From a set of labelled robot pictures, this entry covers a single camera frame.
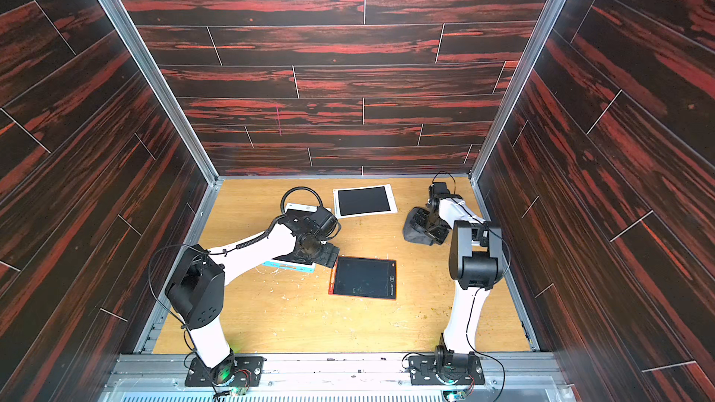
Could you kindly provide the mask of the red drawing tablet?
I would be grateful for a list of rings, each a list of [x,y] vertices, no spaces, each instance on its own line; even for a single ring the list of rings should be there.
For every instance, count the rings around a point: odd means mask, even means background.
[[[331,272],[329,294],[396,300],[397,262],[340,256]]]

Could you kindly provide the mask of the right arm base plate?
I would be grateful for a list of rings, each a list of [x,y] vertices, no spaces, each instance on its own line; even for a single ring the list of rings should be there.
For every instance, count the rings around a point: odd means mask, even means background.
[[[409,353],[402,359],[401,364],[408,372],[413,386],[471,386],[485,383],[482,363],[474,353]]]

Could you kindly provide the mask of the dark grey wiping cloth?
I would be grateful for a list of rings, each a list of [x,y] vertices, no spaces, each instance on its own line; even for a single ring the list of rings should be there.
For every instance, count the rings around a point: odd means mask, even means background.
[[[442,245],[450,234],[450,226],[427,208],[413,208],[402,229],[405,241],[421,245]]]

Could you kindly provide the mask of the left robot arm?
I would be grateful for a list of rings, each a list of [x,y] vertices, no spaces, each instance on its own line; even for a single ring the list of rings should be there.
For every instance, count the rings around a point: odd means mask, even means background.
[[[189,246],[164,290],[188,331],[200,363],[212,381],[226,385],[235,374],[235,355],[220,321],[225,287],[247,271],[278,256],[296,254],[331,268],[339,249],[330,243],[341,230],[331,217],[318,223],[310,217],[279,216],[261,234],[233,245],[203,249]]]

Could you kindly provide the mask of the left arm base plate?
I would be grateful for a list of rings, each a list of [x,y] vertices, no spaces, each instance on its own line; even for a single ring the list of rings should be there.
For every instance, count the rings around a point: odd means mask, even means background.
[[[186,387],[227,388],[257,387],[266,359],[258,355],[231,355],[213,368],[195,357],[184,381]]]

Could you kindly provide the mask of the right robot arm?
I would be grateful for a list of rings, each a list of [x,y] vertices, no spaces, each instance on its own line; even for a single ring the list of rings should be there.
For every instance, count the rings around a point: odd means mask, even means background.
[[[436,347],[438,372],[470,373],[478,368],[476,334],[480,315],[495,284],[504,275],[501,230],[472,211],[459,195],[433,195],[413,222],[417,234],[441,245],[452,237],[448,258],[455,292],[447,328]]]

